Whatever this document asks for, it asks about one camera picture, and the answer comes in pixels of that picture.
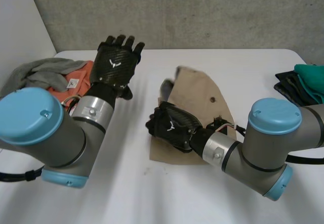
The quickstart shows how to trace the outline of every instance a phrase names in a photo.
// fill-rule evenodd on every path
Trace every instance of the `black cloth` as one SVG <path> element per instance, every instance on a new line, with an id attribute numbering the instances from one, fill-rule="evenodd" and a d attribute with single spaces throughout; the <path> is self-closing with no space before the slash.
<path id="1" fill-rule="evenodd" d="M 275 75 L 279 79 L 274 89 L 298 107 L 318 104 L 304 89 L 298 74 L 294 71 L 282 72 Z"/>

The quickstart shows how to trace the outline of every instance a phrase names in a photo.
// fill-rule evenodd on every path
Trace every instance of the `light blue end cap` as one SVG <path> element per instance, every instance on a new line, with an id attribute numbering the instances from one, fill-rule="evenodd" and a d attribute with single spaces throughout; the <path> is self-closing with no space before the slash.
<path id="1" fill-rule="evenodd" d="M 42 170 L 42 180 L 73 188 L 83 188 L 89 177 Z"/>
<path id="2" fill-rule="evenodd" d="M 16 146 L 39 143 L 60 126 L 63 107 L 38 87 L 17 90 L 0 101 L 0 139 Z"/>
<path id="3" fill-rule="evenodd" d="M 293 175 L 293 169 L 287 165 L 282 175 L 277 180 L 277 182 L 263 196 L 273 201 L 278 200 L 280 196 L 283 194 L 283 192 L 285 191 L 287 184 L 289 183 L 292 175 Z"/>
<path id="4" fill-rule="evenodd" d="M 302 122 L 297 106 L 281 99 L 256 101 L 249 113 L 249 123 L 257 131 L 268 135 L 283 135 L 296 130 Z"/>

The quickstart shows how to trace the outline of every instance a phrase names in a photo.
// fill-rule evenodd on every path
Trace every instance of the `tan fabric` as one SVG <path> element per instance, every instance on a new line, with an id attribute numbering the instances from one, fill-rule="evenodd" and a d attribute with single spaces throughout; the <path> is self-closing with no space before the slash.
<path id="1" fill-rule="evenodd" d="M 168 102 L 196 116 L 203 127 L 213 122 L 214 117 L 219 115 L 233 123 L 232 115 L 219 88 L 200 71 L 180 67 Z M 236 139 L 236 132 L 232 128 L 228 128 L 228 135 Z M 179 165 L 206 164 L 194 151 L 182 153 L 172 145 L 154 137 L 151 140 L 150 159 Z"/>

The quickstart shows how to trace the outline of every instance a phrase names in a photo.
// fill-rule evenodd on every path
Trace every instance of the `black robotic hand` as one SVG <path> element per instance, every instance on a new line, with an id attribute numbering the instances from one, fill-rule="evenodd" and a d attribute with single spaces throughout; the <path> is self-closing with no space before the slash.
<path id="1" fill-rule="evenodd" d="M 109 36 L 106 42 L 99 45 L 90 74 L 90 83 L 106 84 L 117 91 L 117 97 L 129 100 L 133 94 L 128 83 L 134 75 L 136 65 L 141 60 L 141 52 L 145 44 L 140 42 L 132 50 L 135 38 L 129 36 L 123 45 L 125 38 L 125 35 L 117 38 Z"/>
<path id="2" fill-rule="evenodd" d="M 152 136 L 161 138 L 187 153 L 192 151 L 191 137 L 202 125 L 192 114 L 177 108 L 174 104 L 162 102 L 154 114 L 150 115 L 146 127 Z"/>

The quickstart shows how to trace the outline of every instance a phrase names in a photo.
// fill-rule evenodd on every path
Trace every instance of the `label tag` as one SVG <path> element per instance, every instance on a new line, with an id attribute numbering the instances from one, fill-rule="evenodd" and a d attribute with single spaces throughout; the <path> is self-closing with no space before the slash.
<path id="1" fill-rule="evenodd" d="M 66 88 L 76 88 L 78 82 L 79 82 L 79 79 L 71 78 L 69 83 L 67 84 Z"/>

